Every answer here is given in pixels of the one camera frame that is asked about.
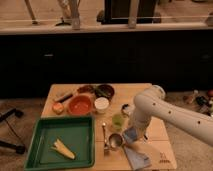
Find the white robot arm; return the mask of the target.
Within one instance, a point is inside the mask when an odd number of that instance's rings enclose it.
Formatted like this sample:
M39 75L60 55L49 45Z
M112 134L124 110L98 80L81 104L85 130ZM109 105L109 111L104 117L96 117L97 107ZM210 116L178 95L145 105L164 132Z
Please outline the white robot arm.
M165 101L166 93L158 85L152 85L134 96L134 110L130 115L130 124L138 135L146 132L151 118L156 117L191 136L213 146L213 118L204 114L172 105Z

